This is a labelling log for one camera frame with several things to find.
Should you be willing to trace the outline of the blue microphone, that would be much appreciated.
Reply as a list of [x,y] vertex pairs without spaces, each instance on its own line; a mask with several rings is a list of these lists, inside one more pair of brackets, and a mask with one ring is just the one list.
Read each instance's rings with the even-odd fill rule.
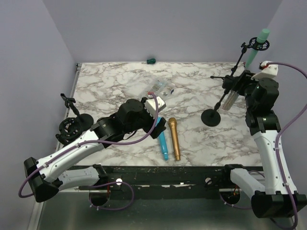
[[161,149],[161,153],[163,155],[163,158],[164,158],[165,161],[167,161],[168,160],[168,148],[167,148],[167,143],[166,143],[164,131],[162,131],[160,133],[160,135],[158,136],[158,141],[159,141],[159,144],[160,144],[160,149]]

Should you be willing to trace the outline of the silver mesh head microphone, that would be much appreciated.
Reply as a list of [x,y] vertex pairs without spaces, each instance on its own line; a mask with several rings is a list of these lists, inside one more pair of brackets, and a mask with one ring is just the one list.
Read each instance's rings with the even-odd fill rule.
[[238,97],[239,94],[236,91],[231,91],[224,105],[222,106],[222,109],[225,111],[229,111],[236,102],[236,100],[238,99]]

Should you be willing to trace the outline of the black stand holding silver microphone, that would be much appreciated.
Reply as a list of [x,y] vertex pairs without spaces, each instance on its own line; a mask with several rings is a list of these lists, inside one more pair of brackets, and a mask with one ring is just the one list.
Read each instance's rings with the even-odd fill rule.
[[[217,76],[211,76],[211,79],[217,78],[217,79],[224,79],[224,77],[217,77]],[[225,91],[221,97],[221,99],[215,104],[213,109],[206,109],[202,112],[201,114],[201,120],[202,122],[209,126],[209,127],[215,127],[217,126],[220,121],[221,121],[221,117],[220,114],[218,113],[218,109],[221,106],[221,102],[223,101],[223,99],[226,97],[227,94],[229,94],[230,91]]]

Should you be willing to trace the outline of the black blue-microphone desk stand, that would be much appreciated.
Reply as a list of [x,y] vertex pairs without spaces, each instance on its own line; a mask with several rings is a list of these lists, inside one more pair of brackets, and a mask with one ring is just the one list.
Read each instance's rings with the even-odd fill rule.
[[63,99],[65,106],[72,110],[72,112],[76,115],[74,122],[80,125],[83,130],[88,130],[94,124],[93,117],[86,113],[81,114],[74,105],[76,103],[74,98],[69,98],[64,93],[61,93],[60,96]]

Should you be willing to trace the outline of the black shock mount desk stand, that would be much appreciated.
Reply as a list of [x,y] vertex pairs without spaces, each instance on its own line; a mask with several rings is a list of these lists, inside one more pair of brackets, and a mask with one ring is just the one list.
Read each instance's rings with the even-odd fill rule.
[[68,117],[60,123],[59,134],[56,134],[56,139],[63,146],[66,146],[80,137],[82,133],[83,129],[79,119]]

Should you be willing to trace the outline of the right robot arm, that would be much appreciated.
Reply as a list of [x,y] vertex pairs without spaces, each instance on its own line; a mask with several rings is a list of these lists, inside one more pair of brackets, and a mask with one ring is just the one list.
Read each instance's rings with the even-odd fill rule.
[[290,218],[307,205],[287,169],[281,142],[281,126],[272,110],[279,96],[279,84],[271,78],[253,79],[244,71],[239,77],[225,76],[222,88],[244,96],[245,121],[259,150],[265,184],[252,177],[243,166],[227,166],[221,175],[223,186],[235,184],[250,198],[258,218]]

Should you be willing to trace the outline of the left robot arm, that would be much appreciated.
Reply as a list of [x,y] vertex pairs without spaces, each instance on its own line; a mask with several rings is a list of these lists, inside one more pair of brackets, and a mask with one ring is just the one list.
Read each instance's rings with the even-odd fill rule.
[[100,164],[73,169],[81,160],[111,145],[133,145],[151,136],[157,138],[165,129],[166,120],[158,114],[166,107],[159,96],[128,99],[118,111],[94,122],[89,114],[81,114],[69,125],[74,136],[62,140],[64,147],[46,157],[24,161],[25,182],[36,202],[44,202],[59,191],[74,187],[102,189],[106,172]]

